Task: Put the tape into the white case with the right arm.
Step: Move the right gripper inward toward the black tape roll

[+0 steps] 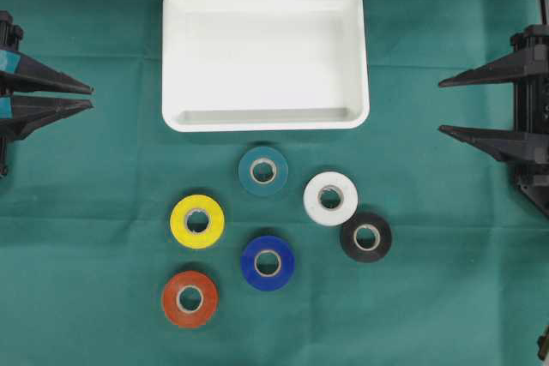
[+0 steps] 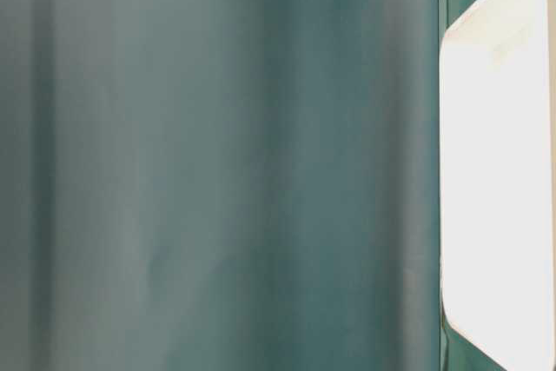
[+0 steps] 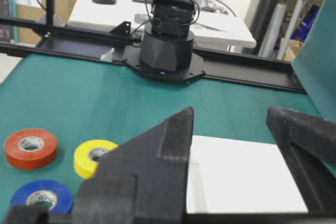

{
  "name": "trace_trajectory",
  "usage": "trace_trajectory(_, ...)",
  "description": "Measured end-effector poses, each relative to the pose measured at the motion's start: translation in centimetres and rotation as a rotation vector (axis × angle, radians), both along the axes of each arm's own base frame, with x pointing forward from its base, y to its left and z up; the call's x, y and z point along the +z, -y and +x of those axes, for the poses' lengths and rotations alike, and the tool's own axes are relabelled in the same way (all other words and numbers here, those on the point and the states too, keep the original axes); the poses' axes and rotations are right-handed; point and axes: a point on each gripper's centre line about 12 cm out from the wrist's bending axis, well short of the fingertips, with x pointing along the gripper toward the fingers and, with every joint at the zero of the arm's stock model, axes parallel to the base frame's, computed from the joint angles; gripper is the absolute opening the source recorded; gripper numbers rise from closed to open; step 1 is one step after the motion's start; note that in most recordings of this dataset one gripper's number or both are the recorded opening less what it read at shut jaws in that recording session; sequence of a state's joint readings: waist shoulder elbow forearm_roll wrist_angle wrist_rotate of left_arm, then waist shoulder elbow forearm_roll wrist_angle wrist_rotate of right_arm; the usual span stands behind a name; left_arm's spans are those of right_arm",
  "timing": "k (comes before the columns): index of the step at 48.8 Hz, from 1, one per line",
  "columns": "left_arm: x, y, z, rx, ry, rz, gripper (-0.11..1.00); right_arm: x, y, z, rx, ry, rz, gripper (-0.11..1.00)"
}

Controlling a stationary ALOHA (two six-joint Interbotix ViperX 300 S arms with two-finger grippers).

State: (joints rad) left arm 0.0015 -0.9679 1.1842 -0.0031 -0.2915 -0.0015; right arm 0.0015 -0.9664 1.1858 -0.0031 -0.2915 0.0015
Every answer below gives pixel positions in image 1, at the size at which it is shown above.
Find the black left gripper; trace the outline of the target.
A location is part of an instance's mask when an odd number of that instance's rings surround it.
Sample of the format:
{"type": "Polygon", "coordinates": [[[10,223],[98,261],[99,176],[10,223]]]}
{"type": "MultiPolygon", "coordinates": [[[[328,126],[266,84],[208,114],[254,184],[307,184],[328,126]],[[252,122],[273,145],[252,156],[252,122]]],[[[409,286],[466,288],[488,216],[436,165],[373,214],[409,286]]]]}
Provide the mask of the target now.
{"type": "Polygon", "coordinates": [[[18,52],[22,29],[1,11],[1,136],[24,140],[50,123],[92,109],[90,100],[10,98],[13,91],[91,94],[89,85],[18,52]]]}

